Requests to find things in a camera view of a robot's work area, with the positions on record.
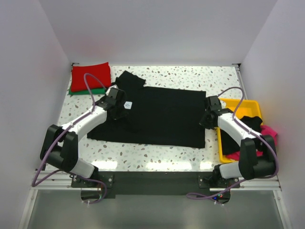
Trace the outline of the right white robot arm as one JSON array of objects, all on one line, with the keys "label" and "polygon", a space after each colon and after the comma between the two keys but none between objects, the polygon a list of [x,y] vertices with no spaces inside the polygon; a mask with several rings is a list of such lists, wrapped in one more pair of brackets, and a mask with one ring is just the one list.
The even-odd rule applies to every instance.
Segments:
[{"label": "right white robot arm", "polygon": [[245,180],[272,178],[279,169],[275,140],[271,135],[263,135],[240,121],[235,113],[223,108],[217,96],[204,100],[205,113],[199,124],[206,129],[225,131],[239,145],[239,160],[214,167],[207,179],[217,184],[221,179],[243,177]]}]

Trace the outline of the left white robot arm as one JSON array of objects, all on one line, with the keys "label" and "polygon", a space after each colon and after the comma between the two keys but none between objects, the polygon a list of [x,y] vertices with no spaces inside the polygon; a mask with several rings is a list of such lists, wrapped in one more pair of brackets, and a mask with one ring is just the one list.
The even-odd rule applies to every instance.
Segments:
[{"label": "left white robot arm", "polygon": [[108,119],[125,117],[126,99],[125,91],[112,86],[81,116],[62,126],[49,126],[40,154],[42,163],[83,178],[94,178],[98,168],[79,158],[79,141]]}]

